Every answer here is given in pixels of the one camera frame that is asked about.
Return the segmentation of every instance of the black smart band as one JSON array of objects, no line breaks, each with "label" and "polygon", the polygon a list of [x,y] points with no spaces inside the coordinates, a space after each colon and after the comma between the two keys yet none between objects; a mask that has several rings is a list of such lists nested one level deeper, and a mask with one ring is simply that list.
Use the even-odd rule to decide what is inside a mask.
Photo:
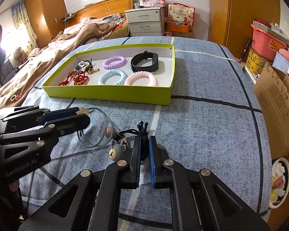
[{"label": "black smart band", "polygon": [[[147,60],[148,58],[152,59],[152,65],[146,67],[137,67],[136,65],[143,60]],[[143,53],[137,54],[131,60],[131,69],[132,71],[147,71],[147,72],[154,72],[158,70],[158,54],[153,52],[144,51]]]}]

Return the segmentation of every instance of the red can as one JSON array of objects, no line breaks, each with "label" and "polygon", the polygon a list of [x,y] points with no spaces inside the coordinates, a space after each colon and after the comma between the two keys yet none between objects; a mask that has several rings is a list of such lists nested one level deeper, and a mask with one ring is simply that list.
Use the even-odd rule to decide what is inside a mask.
[{"label": "red can", "polygon": [[164,32],[164,36],[172,36],[171,32]]}]

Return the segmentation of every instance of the wristband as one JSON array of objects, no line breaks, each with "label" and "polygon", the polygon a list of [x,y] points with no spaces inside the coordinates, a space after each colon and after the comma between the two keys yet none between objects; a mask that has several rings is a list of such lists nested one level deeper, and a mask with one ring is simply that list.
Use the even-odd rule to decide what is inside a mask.
[{"label": "wristband", "polygon": [[127,64],[127,60],[125,57],[114,56],[114,57],[111,57],[111,58],[107,59],[106,61],[104,61],[102,66],[104,69],[118,69],[118,68],[122,68],[126,64]]},{"label": "wristband", "polygon": [[[136,65],[143,61],[147,60],[148,58],[152,58],[152,65],[145,66],[145,67],[137,67]],[[158,54],[153,52],[144,51],[143,53],[137,54],[131,60],[131,69],[133,72],[138,71],[147,71],[147,72],[154,72],[158,70]]]},{"label": "wristband", "polygon": [[99,85],[103,85],[105,84],[105,82],[112,76],[114,75],[120,75],[121,76],[121,79],[112,84],[112,85],[123,85],[124,84],[124,81],[126,80],[127,78],[127,74],[121,70],[121,69],[112,69],[112,70],[109,70],[107,71],[105,74],[103,74],[100,78],[99,78]]},{"label": "wristband", "polygon": [[124,85],[130,85],[133,80],[137,80],[138,78],[141,78],[141,77],[148,77],[150,79],[150,83],[147,86],[150,86],[150,87],[154,87],[155,86],[155,84],[156,84],[155,76],[152,73],[147,72],[147,71],[139,71],[139,72],[131,74],[125,80]]}]

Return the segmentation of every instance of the white nightstand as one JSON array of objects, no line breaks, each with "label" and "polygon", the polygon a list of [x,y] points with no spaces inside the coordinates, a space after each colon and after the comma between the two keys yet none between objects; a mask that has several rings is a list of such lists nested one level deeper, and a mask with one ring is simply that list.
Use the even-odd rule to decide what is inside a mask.
[{"label": "white nightstand", "polygon": [[163,36],[165,7],[136,8],[126,10],[130,36]]}]

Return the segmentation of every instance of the drawer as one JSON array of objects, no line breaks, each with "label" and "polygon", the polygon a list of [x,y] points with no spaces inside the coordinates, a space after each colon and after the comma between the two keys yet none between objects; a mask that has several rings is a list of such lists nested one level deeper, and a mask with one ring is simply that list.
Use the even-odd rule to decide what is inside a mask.
[{"label": "drawer", "polygon": [[140,10],[127,12],[128,23],[160,21],[160,10]]},{"label": "drawer", "polygon": [[162,32],[131,33],[130,36],[162,36]]},{"label": "drawer", "polygon": [[160,22],[134,22],[129,23],[130,33],[162,32]]}]

